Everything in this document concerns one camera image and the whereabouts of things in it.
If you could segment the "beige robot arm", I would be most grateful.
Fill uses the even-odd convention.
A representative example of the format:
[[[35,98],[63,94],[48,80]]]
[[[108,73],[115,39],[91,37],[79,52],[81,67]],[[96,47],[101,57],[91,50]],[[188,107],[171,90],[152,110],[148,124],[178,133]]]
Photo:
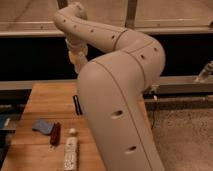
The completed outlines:
[[[138,98],[160,77],[165,52],[153,37],[91,22],[79,3],[54,15],[68,47],[86,44],[104,52],[78,75],[80,106],[107,171],[165,171]]]

